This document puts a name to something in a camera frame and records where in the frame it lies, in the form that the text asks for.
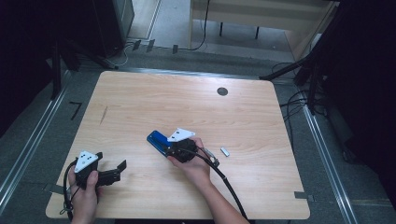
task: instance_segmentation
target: hand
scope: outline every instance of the hand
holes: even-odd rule
[[[191,140],[195,142],[196,146],[204,148],[201,138],[192,137]],[[206,157],[206,154],[202,150],[198,150],[198,154]],[[176,158],[171,156],[168,156],[167,159],[171,161],[176,167],[181,169],[184,175],[198,189],[212,183],[210,181],[210,167],[201,158],[194,157],[192,160],[186,161],[184,163],[181,163]]]
[[[96,196],[96,183],[98,182],[98,172],[92,171],[88,176],[87,188],[79,189],[76,183],[76,174],[74,173],[75,166],[71,167],[68,179],[71,187],[71,195],[73,197],[72,204],[74,210],[74,217],[72,223],[93,223],[95,220],[96,206],[98,199]]]

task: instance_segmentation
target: person's right hand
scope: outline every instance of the person's right hand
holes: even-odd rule
[[[192,137],[191,140],[195,142],[195,145],[204,148],[201,138]],[[206,154],[202,150],[198,150],[198,154],[206,158]],[[207,186],[211,184],[210,181],[210,167],[204,160],[199,157],[194,157],[190,161],[181,163],[176,158],[168,156],[167,159],[171,161],[176,167],[181,169],[184,175],[190,180],[190,182],[197,188]]]

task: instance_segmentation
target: chair leg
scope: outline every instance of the chair leg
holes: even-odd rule
[[[255,39],[259,38],[259,30],[260,30],[260,26],[257,27]]]
[[[220,23],[220,34],[219,34],[219,36],[221,36],[222,35],[222,22]]]

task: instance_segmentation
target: person's left hand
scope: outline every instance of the person's left hand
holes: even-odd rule
[[[76,183],[76,174],[74,173],[75,166],[71,167],[68,174],[69,183],[71,187],[71,195],[73,204],[73,220],[72,223],[93,223],[95,220],[96,206],[98,199],[96,196],[96,183],[98,182],[98,172],[92,171],[88,176],[87,188],[79,189]]]

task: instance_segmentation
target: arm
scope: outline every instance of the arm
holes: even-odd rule
[[[195,145],[204,147],[200,138],[192,138]],[[180,168],[190,182],[204,196],[206,203],[216,223],[248,223],[246,219],[221,195],[210,181],[210,167],[200,158],[194,157],[185,163],[173,157],[168,157],[176,167]]]
[[[95,221],[95,213],[97,206],[97,196],[95,191],[96,183],[98,182],[98,172],[92,171],[88,176],[87,188],[79,189],[76,183],[76,174],[74,173],[74,166],[71,168],[68,175],[71,187],[71,195],[73,197],[72,204],[74,210],[74,217],[72,224],[91,224]]]

